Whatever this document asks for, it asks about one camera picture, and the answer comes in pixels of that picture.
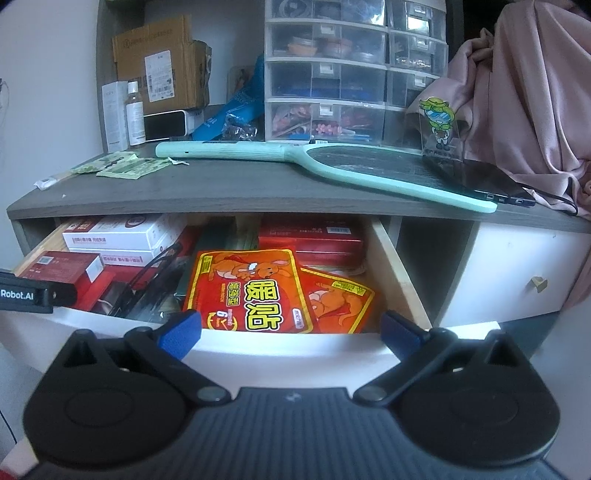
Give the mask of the right drawer brass knob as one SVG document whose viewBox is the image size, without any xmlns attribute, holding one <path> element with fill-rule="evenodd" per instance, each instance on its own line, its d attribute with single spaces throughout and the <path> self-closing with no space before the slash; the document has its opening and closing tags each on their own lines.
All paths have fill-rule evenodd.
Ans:
<svg viewBox="0 0 591 480">
<path fill-rule="evenodd" d="M 549 281 L 547 278 L 541 276 L 533 276 L 530 280 L 530 283 L 536 289 L 538 293 L 542 293 L 544 290 L 548 288 Z"/>
</svg>

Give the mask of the clear plastic drawer organizer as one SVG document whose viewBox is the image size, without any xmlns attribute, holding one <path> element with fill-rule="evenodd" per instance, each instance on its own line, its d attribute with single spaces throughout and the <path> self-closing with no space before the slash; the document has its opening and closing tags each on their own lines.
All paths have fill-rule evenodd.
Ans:
<svg viewBox="0 0 591 480">
<path fill-rule="evenodd" d="M 264 135 L 417 152 L 407 108 L 448 65 L 443 1 L 269 1 Z"/>
</svg>

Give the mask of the red box white label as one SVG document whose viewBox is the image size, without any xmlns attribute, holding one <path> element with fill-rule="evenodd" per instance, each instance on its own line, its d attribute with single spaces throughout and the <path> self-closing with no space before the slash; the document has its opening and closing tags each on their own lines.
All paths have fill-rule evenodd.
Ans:
<svg viewBox="0 0 591 480">
<path fill-rule="evenodd" d="M 106 270 L 98 254 L 45 251 L 19 277 L 74 285 L 77 301 L 73 308 L 91 311 L 115 275 Z"/>
</svg>

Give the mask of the small red heat-pad packet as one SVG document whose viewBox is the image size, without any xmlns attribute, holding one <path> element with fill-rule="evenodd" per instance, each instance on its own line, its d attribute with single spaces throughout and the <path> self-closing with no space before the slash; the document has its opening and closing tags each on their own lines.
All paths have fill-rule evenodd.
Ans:
<svg viewBox="0 0 591 480">
<path fill-rule="evenodd" d="M 315 332 L 359 334 L 370 319 L 377 292 L 349 278 L 300 268 L 301 285 L 311 307 Z"/>
</svg>

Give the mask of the large red heat-pad packet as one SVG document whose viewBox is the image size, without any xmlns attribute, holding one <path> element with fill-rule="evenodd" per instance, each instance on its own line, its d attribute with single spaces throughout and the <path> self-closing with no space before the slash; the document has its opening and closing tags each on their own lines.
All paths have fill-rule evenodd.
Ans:
<svg viewBox="0 0 591 480">
<path fill-rule="evenodd" d="M 201 251 L 194 261 L 183 304 L 209 330 L 305 334 L 315 329 L 288 248 Z"/>
</svg>

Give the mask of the cotton swab packet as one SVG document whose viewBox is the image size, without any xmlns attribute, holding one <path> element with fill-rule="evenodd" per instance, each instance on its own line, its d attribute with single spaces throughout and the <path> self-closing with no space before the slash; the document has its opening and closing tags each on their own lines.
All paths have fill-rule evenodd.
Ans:
<svg viewBox="0 0 591 480">
<path fill-rule="evenodd" d="M 34 186 L 40 191 L 45 191 L 51 188 L 52 186 L 60 183 L 61 181 L 71 178 L 72 176 L 74 176 L 74 173 L 71 171 L 54 174 L 52 176 L 48 176 L 44 179 L 36 181 L 34 183 Z"/>
</svg>

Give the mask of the green label sachet packet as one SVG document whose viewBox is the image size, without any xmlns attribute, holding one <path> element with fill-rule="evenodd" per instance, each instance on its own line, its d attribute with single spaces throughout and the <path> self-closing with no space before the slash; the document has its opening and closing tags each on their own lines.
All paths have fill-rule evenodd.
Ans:
<svg viewBox="0 0 591 480">
<path fill-rule="evenodd" d="M 172 163 L 162 158 L 127 158 L 99 171 L 96 176 L 104 178 L 138 180 L 141 177 L 163 170 Z"/>
</svg>

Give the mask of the mint electric fly swatter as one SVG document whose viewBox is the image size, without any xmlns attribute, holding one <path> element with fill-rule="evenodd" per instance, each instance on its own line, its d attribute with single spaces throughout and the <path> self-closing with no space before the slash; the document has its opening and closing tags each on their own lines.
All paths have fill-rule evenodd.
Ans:
<svg viewBox="0 0 591 480">
<path fill-rule="evenodd" d="M 394 154 L 394 149 L 374 145 L 346 143 L 308 143 L 290 144 L 278 142 L 200 142 L 167 141 L 155 146 L 158 158 L 170 159 L 216 159 L 290 163 L 300 166 L 308 173 L 325 180 L 344 183 L 356 187 L 369 188 L 389 194 L 398 194 L 431 201 L 481 214 L 497 211 L 497 204 L 490 200 L 480 200 L 459 193 L 420 185 L 380 174 L 363 173 L 358 167 L 342 168 L 332 166 L 322 160 L 323 155 L 335 156 L 339 153 L 357 156 L 363 150 L 370 154 Z"/>
</svg>

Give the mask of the black tablet device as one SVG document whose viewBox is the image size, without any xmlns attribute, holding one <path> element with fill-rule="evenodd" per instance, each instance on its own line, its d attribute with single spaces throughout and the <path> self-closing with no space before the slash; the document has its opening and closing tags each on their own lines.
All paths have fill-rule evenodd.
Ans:
<svg viewBox="0 0 591 480">
<path fill-rule="evenodd" d="M 427 167 L 453 191 L 497 204 L 531 208 L 536 201 L 498 167 L 474 160 L 424 156 Z"/>
</svg>

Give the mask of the acrylic cartoon figure stand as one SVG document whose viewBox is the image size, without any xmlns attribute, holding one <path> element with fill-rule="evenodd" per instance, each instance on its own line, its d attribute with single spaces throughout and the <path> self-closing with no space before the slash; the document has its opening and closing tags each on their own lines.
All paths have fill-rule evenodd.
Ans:
<svg viewBox="0 0 591 480">
<path fill-rule="evenodd" d="M 456 113 L 447 100 L 426 97 L 419 100 L 420 129 L 424 156 L 461 160 L 463 143 Z"/>
</svg>

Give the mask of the white tall carton box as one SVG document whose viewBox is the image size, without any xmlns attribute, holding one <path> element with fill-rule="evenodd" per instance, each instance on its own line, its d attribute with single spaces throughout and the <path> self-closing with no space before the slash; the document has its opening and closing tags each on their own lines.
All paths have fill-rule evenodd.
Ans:
<svg viewBox="0 0 591 480">
<path fill-rule="evenodd" d="M 114 153 L 128 148 L 125 101 L 127 82 L 116 81 L 101 88 L 103 123 L 107 152 Z"/>
</svg>

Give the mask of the white black smart display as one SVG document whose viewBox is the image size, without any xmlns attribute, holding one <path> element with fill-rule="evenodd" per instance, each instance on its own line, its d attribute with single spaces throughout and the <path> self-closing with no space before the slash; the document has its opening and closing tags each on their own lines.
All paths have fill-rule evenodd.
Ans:
<svg viewBox="0 0 591 480">
<path fill-rule="evenodd" d="M 202 110 L 170 110 L 144 116 L 147 142 L 190 136 L 204 123 Z"/>
</svg>

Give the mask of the blue plastic bag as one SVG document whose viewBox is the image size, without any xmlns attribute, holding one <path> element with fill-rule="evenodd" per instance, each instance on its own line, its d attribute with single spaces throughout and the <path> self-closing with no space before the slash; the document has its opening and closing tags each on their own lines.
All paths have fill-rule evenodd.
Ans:
<svg viewBox="0 0 591 480">
<path fill-rule="evenodd" d="M 235 117 L 242 124 L 256 120 L 264 111 L 264 55 L 259 55 L 252 77 L 245 82 L 228 103 L 204 121 L 192 134 L 193 141 L 212 141 L 221 138 L 226 117 Z"/>
</svg>

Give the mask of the brown cardboard box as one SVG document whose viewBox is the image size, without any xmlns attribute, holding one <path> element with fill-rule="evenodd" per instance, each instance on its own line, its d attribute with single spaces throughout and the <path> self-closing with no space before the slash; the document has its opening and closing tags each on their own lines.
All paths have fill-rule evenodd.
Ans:
<svg viewBox="0 0 591 480">
<path fill-rule="evenodd" d="M 138 83 L 146 114 L 208 105 L 211 47 L 191 27 L 191 17 L 180 15 L 112 38 L 117 79 Z"/>
</svg>

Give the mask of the pink cloth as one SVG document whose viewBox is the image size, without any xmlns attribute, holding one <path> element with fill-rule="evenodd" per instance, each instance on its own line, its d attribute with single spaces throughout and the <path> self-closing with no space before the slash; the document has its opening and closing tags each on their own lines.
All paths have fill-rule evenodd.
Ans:
<svg viewBox="0 0 591 480">
<path fill-rule="evenodd" d="M 553 210 L 590 217 L 590 4 L 515 1 L 465 41 L 408 107 L 437 98 L 464 156 L 494 164 Z"/>
</svg>

